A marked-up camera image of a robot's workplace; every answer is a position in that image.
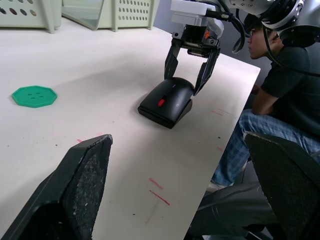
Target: man's arm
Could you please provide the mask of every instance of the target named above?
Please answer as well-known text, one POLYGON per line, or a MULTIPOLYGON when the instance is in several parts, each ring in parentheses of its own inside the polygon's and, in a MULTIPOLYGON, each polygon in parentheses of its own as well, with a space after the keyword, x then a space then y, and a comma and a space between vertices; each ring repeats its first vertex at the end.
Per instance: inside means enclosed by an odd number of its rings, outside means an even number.
POLYGON ((270 95, 260 88, 252 105, 252 112, 256 115, 271 114, 274 110, 274 103, 278 100, 277 97, 270 95))

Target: black computer mouse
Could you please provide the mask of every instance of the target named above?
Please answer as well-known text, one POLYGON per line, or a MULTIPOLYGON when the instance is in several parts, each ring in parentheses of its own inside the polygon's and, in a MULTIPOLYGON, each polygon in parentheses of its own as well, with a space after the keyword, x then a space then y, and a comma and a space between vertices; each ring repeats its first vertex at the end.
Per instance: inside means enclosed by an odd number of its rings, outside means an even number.
POLYGON ((138 112, 172 129, 192 107, 194 86, 180 77, 171 77, 156 86, 141 102, 138 112))

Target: black t-shirt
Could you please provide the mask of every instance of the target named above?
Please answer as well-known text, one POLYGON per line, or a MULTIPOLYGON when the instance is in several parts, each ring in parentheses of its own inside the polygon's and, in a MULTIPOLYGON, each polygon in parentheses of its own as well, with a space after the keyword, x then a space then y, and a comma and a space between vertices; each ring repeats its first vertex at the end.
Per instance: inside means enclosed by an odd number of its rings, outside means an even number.
MULTIPOLYGON (((308 48, 284 47, 279 61, 307 72, 320 73, 320 43, 308 48)), ((305 132, 320 136, 320 77, 282 68, 275 62, 261 88, 279 98, 276 117, 305 132)))

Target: green basket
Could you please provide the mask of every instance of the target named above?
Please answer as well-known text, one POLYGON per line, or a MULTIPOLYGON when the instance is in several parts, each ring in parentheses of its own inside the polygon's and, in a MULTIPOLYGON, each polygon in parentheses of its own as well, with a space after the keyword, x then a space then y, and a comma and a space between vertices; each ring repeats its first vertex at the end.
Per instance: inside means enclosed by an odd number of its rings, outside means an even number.
POLYGON ((159 0, 63 0, 62 15, 92 30, 151 29, 159 0))
POLYGON ((45 28, 53 34, 61 17, 62 0, 0 0, 0 27, 45 28))

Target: jeans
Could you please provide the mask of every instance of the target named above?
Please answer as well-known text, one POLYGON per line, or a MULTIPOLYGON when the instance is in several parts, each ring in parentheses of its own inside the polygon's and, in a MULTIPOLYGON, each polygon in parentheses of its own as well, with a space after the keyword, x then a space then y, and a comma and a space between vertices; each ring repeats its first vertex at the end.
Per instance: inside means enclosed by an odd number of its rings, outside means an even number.
MULTIPOLYGON (((320 141, 300 129, 269 115, 255 115, 251 109, 244 110, 212 177, 212 182, 229 186, 240 173, 250 157, 244 141, 245 132, 280 137, 300 145, 308 154, 320 151, 320 141)), ((320 157, 315 157, 320 164, 320 157)))

